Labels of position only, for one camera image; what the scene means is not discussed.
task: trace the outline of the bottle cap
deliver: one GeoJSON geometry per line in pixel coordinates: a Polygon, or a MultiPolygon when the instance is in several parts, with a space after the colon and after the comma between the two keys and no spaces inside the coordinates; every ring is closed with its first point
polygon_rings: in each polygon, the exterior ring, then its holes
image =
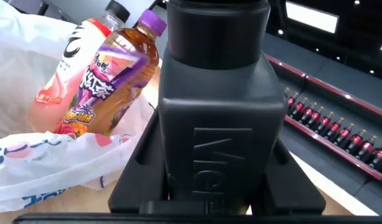
{"type": "Polygon", "coordinates": [[[111,0],[108,5],[105,7],[105,11],[108,11],[114,14],[117,18],[126,22],[129,19],[130,12],[118,2],[111,0]]]}
{"type": "Polygon", "coordinates": [[[142,22],[155,32],[159,37],[164,33],[166,29],[166,22],[163,21],[157,14],[151,10],[146,9],[140,16],[139,22],[142,22]]]}

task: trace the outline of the store shelf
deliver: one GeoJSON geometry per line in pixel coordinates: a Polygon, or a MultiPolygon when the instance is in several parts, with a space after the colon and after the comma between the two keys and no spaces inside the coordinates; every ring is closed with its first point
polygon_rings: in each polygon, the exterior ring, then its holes
{"type": "Polygon", "coordinates": [[[365,110],[365,114],[370,114],[370,115],[373,115],[373,116],[378,116],[381,118],[382,120],[382,109],[381,108],[378,108],[364,100],[361,100],[343,90],[339,90],[338,88],[332,86],[332,85],[329,85],[328,83],[325,83],[321,80],[319,80],[318,78],[315,78],[315,77],[312,77],[312,76],[306,76],[305,77],[305,80],[307,82],[307,84],[314,84],[314,85],[317,85],[321,88],[323,88],[324,90],[327,90],[337,96],[339,96],[342,101],[344,101],[347,104],[349,104],[349,106],[355,106],[359,109],[362,109],[362,110],[365,110]]]}
{"type": "Polygon", "coordinates": [[[339,156],[343,157],[347,161],[351,162],[352,164],[356,165],[358,168],[360,168],[362,171],[366,172],[367,174],[371,175],[377,180],[382,180],[382,174],[378,172],[377,170],[374,170],[370,168],[368,165],[366,165],[364,162],[359,161],[343,149],[340,149],[339,147],[332,144],[332,142],[326,140],[319,134],[313,132],[309,128],[305,127],[303,124],[300,124],[299,122],[295,121],[294,119],[290,118],[288,115],[285,117],[285,122],[289,123],[293,127],[297,128],[299,131],[302,131],[304,134],[308,135],[308,137],[314,139],[315,141],[318,141],[322,145],[326,146],[328,149],[333,151],[334,153],[338,154],[339,156]]]}
{"type": "Polygon", "coordinates": [[[313,84],[313,85],[316,85],[316,86],[319,86],[320,88],[338,96],[339,98],[342,99],[342,101],[344,101],[347,104],[349,104],[350,106],[356,106],[357,108],[360,108],[364,111],[366,111],[366,114],[367,113],[370,113],[370,115],[373,115],[373,116],[377,116],[377,117],[380,117],[380,122],[382,122],[382,109],[381,108],[378,108],[377,106],[374,106],[364,100],[361,100],[343,90],[339,90],[338,88],[332,86],[332,85],[329,85],[328,83],[325,83],[323,82],[322,80],[319,80],[318,78],[315,78],[313,76],[310,76],[308,74],[306,74],[305,72],[303,71],[300,71],[299,69],[297,68],[294,68],[270,55],[265,55],[266,58],[273,64],[279,66],[279,67],[282,67],[284,69],[286,69],[287,71],[291,72],[293,75],[295,75],[296,77],[295,78],[303,78],[304,79],[304,84],[305,85],[308,85],[308,84],[313,84]]]}

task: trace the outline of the red shelf edge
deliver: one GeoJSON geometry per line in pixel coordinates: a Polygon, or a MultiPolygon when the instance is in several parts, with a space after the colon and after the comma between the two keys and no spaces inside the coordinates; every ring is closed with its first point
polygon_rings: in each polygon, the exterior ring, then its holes
{"type": "Polygon", "coordinates": [[[280,60],[278,60],[276,58],[273,58],[270,55],[267,55],[267,54],[264,54],[264,55],[266,56],[267,60],[269,60],[270,62],[276,63],[277,65],[279,65],[279,66],[281,66],[281,67],[291,71],[292,73],[294,73],[297,76],[300,76],[302,78],[306,77],[306,74],[304,72],[300,71],[299,69],[294,68],[294,67],[292,67],[292,66],[290,66],[290,65],[288,65],[288,64],[286,64],[286,63],[284,63],[284,62],[282,62],[282,61],[280,61],[280,60]]]}
{"type": "Polygon", "coordinates": [[[356,159],[355,157],[353,157],[352,155],[350,155],[349,153],[347,153],[343,149],[340,149],[337,146],[333,145],[330,141],[324,139],[321,135],[313,132],[309,128],[305,127],[303,124],[300,124],[299,122],[290,118],[288,115],[285,116],[285,121],[287,123],[293,125],[297,129],[299,129],[300,131],[302,131],[303,133],[305,133],[309,137],[311,137],[311,138],[315,139],[316,141],[318,141],[319,143],[323,144],[324,146],[326,146],[327,148],[329,148],[333,152],[336,152],[339,156],[342,156],[344,159],[353,163],[354,165],[359,167],[361,170],[365,171],[367,174],[370,174],[372,177],[374,177],[378,180],[382,180],[382,174],[380,172],[370,168],[364,162],[359,161],[358,159],[356,159]]]}
{"type": "Polygon", "coordinates": [[[343,90],[339,90],[338,88],[332,86],[332,85],[329,85],[328,83],[325,83],[321,80],[319,80],[318,78],[315,78],[315,77],[310,77],[308,75],[306,75],[304,72],[298,70],[297,68],[294,68],[270,55],[267,55],[267,54],[264,54],[266,56],[266,58],[272,62],[272,63],[275,63],[279,66],[282,66],[284,68],[286,68],[287,70],[291,71],[292,73],[294,73],[295,75],[299,76],[299,77],[303,77],[307,80],[307,82],[312,82],[312,83],[315,83],[316,85],[319,85],[321,86],[322,88],[326,89],[326,90],[329,90],[339,96],[342,96],[344,98],[346,98],[347,100],[350,100],[352,103],[354,104],[357,104],[357,105],[360,105],[361,107],[363,108],[366,108],[367,110],[370,110],[372,112],[374,112],[375,114],[378,114],[380,116],[382,116],[382,109],[377,107],[377,106],[374,106],[364,100],[361,100],[353,95],[350,95],[348,94],[347,92],[343,91],[343,90]]]}

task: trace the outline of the red bottle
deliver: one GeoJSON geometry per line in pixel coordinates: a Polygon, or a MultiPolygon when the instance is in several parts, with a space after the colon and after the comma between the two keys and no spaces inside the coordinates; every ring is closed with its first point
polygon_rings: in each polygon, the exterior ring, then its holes
{"type": "Polygon", "coordinates": [[[342,124],[342,121],[344,120],[345,118],[340,118],[337,122],[333,122],[330,126],[329,126],[329,130],[327,131],[327,133],[324,135],[324,138],[325,139],[328,139],[329,141],[331,141],[335,136],[336,134],[338,133],[339,129],[340,129],[340,125],[342,124]]]}
{"type": "Polygon", "coordinates": [[[328,116],[324,116],[321,120],[320,120],[320,123],[318,124],[317,128],[314,130],[315,133],[317,134],[322,134],[325,132],[325,130],[327,129],[329,123],[330,123],[330,119],[331,117],[333,116],[333,112],[329,112],[328,116]]]}
{"type": "Polygon", "coordinates": [[[314,102],[314,103],[310,104],[310,106],[304,108],[303,116],[299,120],[300,123],[305,124],[306,122],[309,121],[311,115],[314,113],[315,106],[317,106],[316,102],[314,102]]]}
{"type": "Polygon", "coordinates": [[[302,114],[302,111],[306,102],[307,102],[307,97],[305,97],[303,101],[298,102],[296,104],[295,108],[293,109],[292,113],[289,116],[297,120],[302,114]]]}
{"type": "Polygon", "coordinates": [[[339,146],[348,137],[348,135],[351,133],[353,126],[354,126],[354,124],[350,123],[350,125],[347,128],[343,128],[333,143],[336,146],[339,146]]]}
{"type": "Polygon", "coordinates": [[[375,149],[373,152],[373,158],[370,162],[370,167],[381,170],[382,169],[382,147],[379,149],[375,149]]]}
{"type": "Polygon", "coordinates": [[[361,142],[363,141],[363,136],[365,133],[366,133],[366,130],[362,129],[358,134],[354,134],[350,138],[350,140],[349,140],[349,142],[345,148],[346,152],[350,153],[351,155],[355,155],[357,153],[357,150],[358,150],[361,142]]]}
{"type": "Polygon", "coordinates": [[[293,96],[290,96],[288,98],[288,110],[289,110],[289,114],[290,114],[290,109],[293,107],[293,105],[295,104],[296,102],[296,99],[297,97],[299,96],[299,93],[298,92],[295,92],[295,94],[293,96]]]}
{"type": "Polygon", "coordinates": [[[361,144],[361,148],[355,157],[361,161],[367,161],[370,157],[369,152],[372,150],[376,138],[376,135],[372,135],[372,137],[369,140],[363,141],[361,144]]]}
{"type": "Polygon", "coordinates": [[[320,117],[321,117],[321,113],[323,112],[324,110],[324,107],[321,106],[320,109],[316,112],[314,112],[309,121],[307,122],[307,124],[305,124],[306,127],[308,128],[313,128],[319,121],[320,117]]]}

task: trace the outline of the chinese characters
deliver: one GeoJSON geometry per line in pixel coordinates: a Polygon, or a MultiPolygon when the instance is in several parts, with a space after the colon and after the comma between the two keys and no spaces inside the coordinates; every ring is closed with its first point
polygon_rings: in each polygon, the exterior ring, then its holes
{"type": "Polygon", "coordinates": [[[94,64],[98,67],[100,72],[106,74],[106,69],[108,68],[109,63],[101,62],[100,53],[96,54],[96,57],[94,58],[94,64]]]}
{"type": "Polygon", "coordinates": [[[79,88],[90,90],[91,95],[102,100],[107,99],[116,90],[110,82],[106,82],[97,77],[90,67],[86,69],[79,88]]]}

